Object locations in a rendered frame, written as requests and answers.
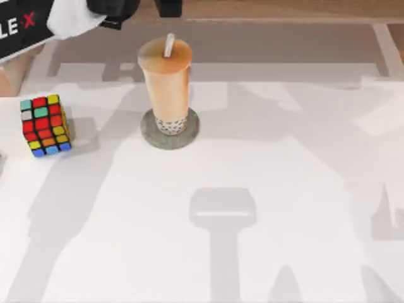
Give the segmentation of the milk tea cup with straw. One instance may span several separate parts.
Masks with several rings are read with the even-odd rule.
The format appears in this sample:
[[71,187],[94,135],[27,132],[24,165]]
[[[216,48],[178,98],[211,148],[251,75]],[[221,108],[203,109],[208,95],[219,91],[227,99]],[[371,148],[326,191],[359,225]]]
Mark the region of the milk tea cup with straw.
[[149,41],[138,52],[157,128],[168,136],[187,126],[192,58],[189,44],[173,33]]

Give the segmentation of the grey round coaster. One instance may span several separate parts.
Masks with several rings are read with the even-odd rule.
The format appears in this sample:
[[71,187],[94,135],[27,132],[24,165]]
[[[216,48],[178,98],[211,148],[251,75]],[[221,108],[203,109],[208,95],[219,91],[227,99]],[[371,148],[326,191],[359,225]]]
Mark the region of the grey round coaster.
[[141,133],[144,139],[155,148],[176,150],[192,143],[199,133],[199,117],[191,108],[187,117],[187,126],[183,132],[175,135],[163,134],[158,129],[153,111],[148,110],[141,120]]

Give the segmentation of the multicoloured puzzle cube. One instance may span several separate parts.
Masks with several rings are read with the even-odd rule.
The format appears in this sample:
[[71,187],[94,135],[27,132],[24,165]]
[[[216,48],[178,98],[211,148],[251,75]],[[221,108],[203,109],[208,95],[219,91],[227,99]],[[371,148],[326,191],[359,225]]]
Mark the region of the multicoloured puzzle cube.
[[34,157],[72,149],[68,120],[58,94],[20,102],[23,136]]

